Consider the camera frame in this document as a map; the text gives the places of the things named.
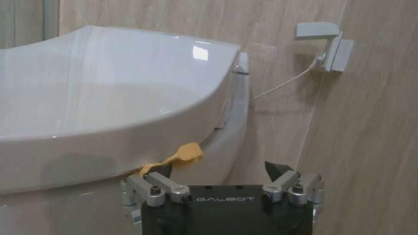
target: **toilet lid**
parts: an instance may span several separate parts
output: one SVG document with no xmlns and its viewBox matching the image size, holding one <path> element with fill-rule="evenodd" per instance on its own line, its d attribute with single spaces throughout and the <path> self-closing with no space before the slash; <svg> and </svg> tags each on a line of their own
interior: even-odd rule
<svg viewBox="0 0 418 235">
<path fill-rule="evenodd" d="M 238 51 L 95 26 L 0 50 L 0 193 L 113 177 L 201 142 Z"/>
</svg>

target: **wood grain wall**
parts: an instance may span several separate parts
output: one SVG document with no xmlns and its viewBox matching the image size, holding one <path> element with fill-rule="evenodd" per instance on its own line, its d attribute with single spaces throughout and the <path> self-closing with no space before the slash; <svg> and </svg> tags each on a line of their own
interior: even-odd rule
<svg viewBox="0 0 418 235">
<path fill-rule="evenodd" d="M 0 0 L 0 48 L 43 40 L 43 0 Z"/>
<path fill-rule="evenodd" d="M 356 48 L 328 75 L 298 168 L 321 172 L 317 234 L 418 234 L 418 1 L 349 0 Z"/>
<path fill-rule="evenodd" d="M 61 34 L 87 24 L 186 34 L 242 45 L 253 93 L 300 74 L 322 42 L 294 42 L 297 23 L 340 23 L 346 0 L 61 0 Z M 252 105 L 249 135 L 230 183 L 264 183 L 264 161 L 297 166 L 324 77 L 313 73 Z"/>
</svg>

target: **toilet bowl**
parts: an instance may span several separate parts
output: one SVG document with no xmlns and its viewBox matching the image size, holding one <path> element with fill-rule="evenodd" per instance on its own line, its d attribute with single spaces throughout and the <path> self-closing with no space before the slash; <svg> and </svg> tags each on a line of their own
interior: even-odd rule
<svg viewBox="0 0 418 235">
<path fill-rule="evenodd" d="M 119 180 L 193 141 L 205 157 L 173 179 L 221 184 L 248 73 L 238 45 L 125 28 L 0 50 L 0 234 L 133 234 Z"/>
</svg>

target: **white power cord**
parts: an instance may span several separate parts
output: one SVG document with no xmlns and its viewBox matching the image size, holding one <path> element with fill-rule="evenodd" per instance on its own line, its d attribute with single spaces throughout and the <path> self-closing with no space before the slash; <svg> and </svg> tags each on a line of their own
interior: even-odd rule
<svg viewBox="0 0 418 235">
<path fill-rule="evenodd" d="M 281 85 L 276 86 L 274 88 L 272 88 L 269 91 L 258 94 L 254 98 L 253 101 L 258 98 L 261 98 L 262 96 L 268 95 L 269 93 L 274 92 L 276 90 L 278 90 L 280 88 L 285 87 L 288 84 L 290 84 L 292 82 L 294 82 L 298 78 L 304 77 L 317 66 L 318 63 L 324 62 L 326 55 L 325 54 L 320 54 L 316 56 L 316 59 L 312 63 L 312 65 L 309 66 L 309 68 L 293 79 L 288 80 L 286 82 L 284 82 Z"/>
</svg>

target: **metal bracket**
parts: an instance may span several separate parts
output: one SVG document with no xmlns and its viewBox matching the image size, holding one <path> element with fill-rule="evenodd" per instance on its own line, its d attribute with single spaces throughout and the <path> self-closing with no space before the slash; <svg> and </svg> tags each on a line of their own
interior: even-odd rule
<svg viewBox="0 0 418 235">
<path fill-rule="evenodd" d="M 317 39 L 329 40 L 322 67 L 326 71 L 344 72 L 349 63 L 354 41 L 342 39 L 342 32 L 334 23 L 300 23 L 296 30 L 296 40 Z"/>
<path fill-rule="evenodd" d="M 270 185 L 264 186 L 265 194 L 272 198 L 272 202 L 280 202 L 288 188 L 300 181 L 300 174 L 294 170 L 289 170 Z"/>
<path fill-rule="evenodd" d="M 190 187 L 186 185 L 179 185 L 177 182 L 174 182 L 171 179 L 166 178 L 161 173 L 153 172 L 147 174 L 146 180 L 162 187 L 165 191 L 167 191 L 170 195 L 171 201 L 177 203 L 186 203 L 192 200 L 190 197 Z"/>
</svg>

